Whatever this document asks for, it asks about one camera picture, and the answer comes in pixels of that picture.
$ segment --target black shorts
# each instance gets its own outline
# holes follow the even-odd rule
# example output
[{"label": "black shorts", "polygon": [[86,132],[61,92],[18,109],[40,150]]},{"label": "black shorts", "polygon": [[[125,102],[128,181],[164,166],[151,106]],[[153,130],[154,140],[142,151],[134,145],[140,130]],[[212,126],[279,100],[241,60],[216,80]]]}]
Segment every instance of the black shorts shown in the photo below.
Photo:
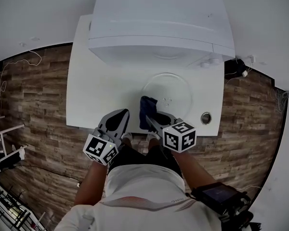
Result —
[{"label": "black shorts", "polygon": [[133,148],[124,145],[119,154],[109,164],[109,172],[115,167],[130,164],[154,164],[167,167],[182,177],[182,172],[170,150],[159,145],[153,146],[147,155],[143,155]]}]

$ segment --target metal ring hole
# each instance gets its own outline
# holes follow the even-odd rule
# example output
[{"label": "metal ring hole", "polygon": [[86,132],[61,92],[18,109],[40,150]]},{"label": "metal ring hole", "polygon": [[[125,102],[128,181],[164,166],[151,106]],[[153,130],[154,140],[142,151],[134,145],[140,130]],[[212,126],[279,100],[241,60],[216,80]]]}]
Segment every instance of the metal ring hole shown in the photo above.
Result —
[{"label": "metal ring hole", "polygon": [[201,123],[204,124],[204,125],[207,125],[209,124],[211,121],[212,121],[212,117],[211,117],[211,114],[209,112],[205,112],[201,115]]}]

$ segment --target white appliance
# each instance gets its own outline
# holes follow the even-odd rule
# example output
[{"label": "white appliance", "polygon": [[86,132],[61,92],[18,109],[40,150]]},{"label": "white appliance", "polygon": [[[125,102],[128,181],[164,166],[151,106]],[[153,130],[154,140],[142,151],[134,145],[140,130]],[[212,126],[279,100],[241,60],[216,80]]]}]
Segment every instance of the white appliance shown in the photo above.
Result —
[{"label": "white appliance", "polygon": [[208,67],[235,57],[222,0],[96,0],[89,49],[127,67]]}]

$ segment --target person's left arm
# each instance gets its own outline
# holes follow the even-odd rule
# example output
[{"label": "person's left arm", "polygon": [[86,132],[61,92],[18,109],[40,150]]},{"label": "person's left arm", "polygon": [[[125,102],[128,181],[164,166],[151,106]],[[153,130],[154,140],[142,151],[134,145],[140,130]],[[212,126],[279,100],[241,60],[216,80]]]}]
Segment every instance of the person's left arm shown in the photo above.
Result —
[{"label": "person's left arm", "polygon": [[76,194],[74,205],[95,205],[102,199],[107,167],[92,162],[85,180]]}]

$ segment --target round glass plate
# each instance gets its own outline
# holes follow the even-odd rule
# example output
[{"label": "round glass plate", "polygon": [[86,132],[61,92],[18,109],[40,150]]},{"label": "round glass plate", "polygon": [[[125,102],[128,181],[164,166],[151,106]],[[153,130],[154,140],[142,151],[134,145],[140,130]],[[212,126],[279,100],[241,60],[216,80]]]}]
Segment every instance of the round glass plate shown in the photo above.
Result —
[{"label": "round glass plate", "polygon": [[163,73],[149,79],[142,90],[143,96],[156,99],[157,110],[184,119],[193,104],[188,83],[180,76]]}]

